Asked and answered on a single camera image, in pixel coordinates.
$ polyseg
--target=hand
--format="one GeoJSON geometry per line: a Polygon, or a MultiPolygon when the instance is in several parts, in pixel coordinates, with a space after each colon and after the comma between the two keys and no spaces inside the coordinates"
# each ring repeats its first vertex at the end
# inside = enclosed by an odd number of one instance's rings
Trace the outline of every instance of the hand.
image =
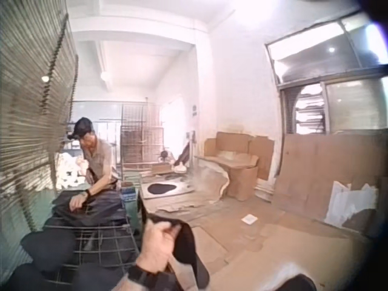
{"type": "Polygon", "coordinates": [[[86,192],[82,192],[78,195],[73,196],[69,202],[70,211],[73,212],[76,209],[82,208],[82,205],[86,201],[86,199],[87,199],[86,192]]]}
{"type": "Polygon", "coordinates": [[[175,239],[181,226],[171,226],[170,222],[154,224],[147,221],[143,235],[142,249],[136,265],[150,273],[163,272],[174,251],[175,239]]]}

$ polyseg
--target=wristwatch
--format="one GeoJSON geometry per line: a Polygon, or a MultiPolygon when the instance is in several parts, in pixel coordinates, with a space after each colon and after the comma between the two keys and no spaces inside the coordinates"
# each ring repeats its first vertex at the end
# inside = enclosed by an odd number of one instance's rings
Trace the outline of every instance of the wristwatch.
{"type": "Polygon", "coordinates": [[[147,272],[137,265],[134,265],[128,269],[128,279],[152,290],[156,285],[158,274],[147,272]]]}
{"type": "Polygon", "coordinates": [[[86,189],[86,190],[85,190],[85,193],[87,194],[86,200],[88,200],[88,199],[91,197],[92,194],[90,194],[89,189],[86,189]]]}

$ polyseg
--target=wire mesh shelf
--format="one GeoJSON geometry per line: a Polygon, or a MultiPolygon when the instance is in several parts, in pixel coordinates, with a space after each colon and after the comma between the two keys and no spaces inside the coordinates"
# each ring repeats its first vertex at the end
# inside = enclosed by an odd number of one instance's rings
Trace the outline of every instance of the wire mesh shelf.
{"type": "MultiPolygon", "coordinates": [[[[90,207],[83,207],[83,211],[87,215],[90,207]]],[[[71,290],[73,277],[83,264],[92,263],[106,269],[119,270],[124,276],[139,255],[139,248],[128,216],[126,219],[110,221],[96,227],[68,226],[66,221],[58,216],[52,216],[50,219],[50,224],[46,224],[44,228],[71,230],[76,237],[73,258],[63,264],[59,271],[43,273],[53,288],[71,290]]]]}

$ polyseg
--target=ceiling beam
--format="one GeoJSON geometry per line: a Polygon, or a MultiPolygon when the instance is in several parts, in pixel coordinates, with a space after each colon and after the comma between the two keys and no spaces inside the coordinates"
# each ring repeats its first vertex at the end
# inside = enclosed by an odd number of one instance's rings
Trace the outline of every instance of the ceiling beam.
{"type": "MultiPolygon", "coordinates": [[[[106,51],[104,47],[104,42],[103,41],[95,41],[95,47],[96,47],[96,52],[97,52],[97,57],[98,57],[98,64],[100,68],[100,74],[102,72],[109,72],[108,65],[107,65],[107,60],[106,60],[106,51]]],[[[108,92],[112,91],[112,80],[110,78],[103,80],[105,83],[105,87],[108,92]]]]}

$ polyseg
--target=man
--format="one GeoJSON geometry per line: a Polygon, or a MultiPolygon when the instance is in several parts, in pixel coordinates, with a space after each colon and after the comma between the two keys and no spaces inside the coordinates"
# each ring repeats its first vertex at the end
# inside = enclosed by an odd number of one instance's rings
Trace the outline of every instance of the man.
{"type": "Polygon", "coordinates": [[[92,122],[82,117],[76,122],[74,132],[68,139],[77,139],[89,163],[86,178],[92,186],[85,192],[74,196],[69,203],[71,211],[82,207],[87,198],[97,195],[105,189],[119,190],[118,173],[112,161],[110,144],[96,136],[92,122]]]}

